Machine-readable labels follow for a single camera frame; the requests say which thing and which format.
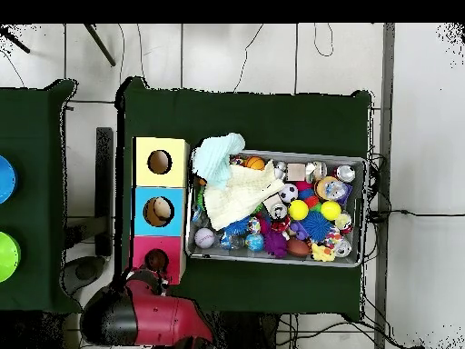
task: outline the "yellow box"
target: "yellow box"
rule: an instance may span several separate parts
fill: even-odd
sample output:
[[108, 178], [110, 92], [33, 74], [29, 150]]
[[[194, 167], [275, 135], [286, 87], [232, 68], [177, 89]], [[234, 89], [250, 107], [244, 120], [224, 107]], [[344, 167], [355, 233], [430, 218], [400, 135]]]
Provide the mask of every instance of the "yellow box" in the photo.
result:
[[137, 186], [186, 186], [189, 145], [183, 139], [139, 136], [135, 151]]

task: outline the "stacked cubes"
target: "stacked cubes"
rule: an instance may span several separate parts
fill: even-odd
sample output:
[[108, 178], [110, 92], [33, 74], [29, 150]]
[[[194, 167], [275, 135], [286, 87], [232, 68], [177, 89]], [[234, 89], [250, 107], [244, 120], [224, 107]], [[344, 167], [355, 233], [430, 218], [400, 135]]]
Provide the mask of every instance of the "stacked cubes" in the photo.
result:
[[136, 137], [133, 268], [162, 252], [169, 284], [179, 284], [183, 251], [188, 144], [183, 139]]

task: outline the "green bowl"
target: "green bowl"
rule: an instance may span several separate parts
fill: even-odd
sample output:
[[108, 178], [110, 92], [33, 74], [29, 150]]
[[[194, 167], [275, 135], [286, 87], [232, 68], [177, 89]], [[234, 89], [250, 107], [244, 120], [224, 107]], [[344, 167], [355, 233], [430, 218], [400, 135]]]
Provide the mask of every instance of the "green bowl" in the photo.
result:
[[15, 272], [21, 259], [21, 249], [10, 235], [0, 232], [0, 283]]

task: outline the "white ball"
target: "white ball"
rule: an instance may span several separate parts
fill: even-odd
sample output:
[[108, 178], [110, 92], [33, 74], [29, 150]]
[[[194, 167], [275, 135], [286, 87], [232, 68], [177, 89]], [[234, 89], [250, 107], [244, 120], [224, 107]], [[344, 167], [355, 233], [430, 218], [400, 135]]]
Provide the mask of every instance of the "white ball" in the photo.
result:
[[197, 246], [201, 247], [202, 249], [207, 249], [213, 245], [214, 234], [210, 229], [203, 227], [202, 229], [199, 229], [197, 233], [195, 233], [194, 239]]
[[297, 191], [297, 187], [293, 184], [285, 184], [284, 188], [280, 191], [280, 198], [286, 204], [290, 204], [292, 201], [297, 199], [297, 195], [299, 192]]

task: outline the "blue bowl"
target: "blue bowl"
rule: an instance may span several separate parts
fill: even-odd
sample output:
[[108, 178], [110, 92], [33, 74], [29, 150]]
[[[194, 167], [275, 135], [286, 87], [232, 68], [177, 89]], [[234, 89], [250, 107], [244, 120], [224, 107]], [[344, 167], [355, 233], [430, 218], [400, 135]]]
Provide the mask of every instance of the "blue bowl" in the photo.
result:
[[5, 202], [16, 188], [16, 172], [0, 155], [0, 204]]

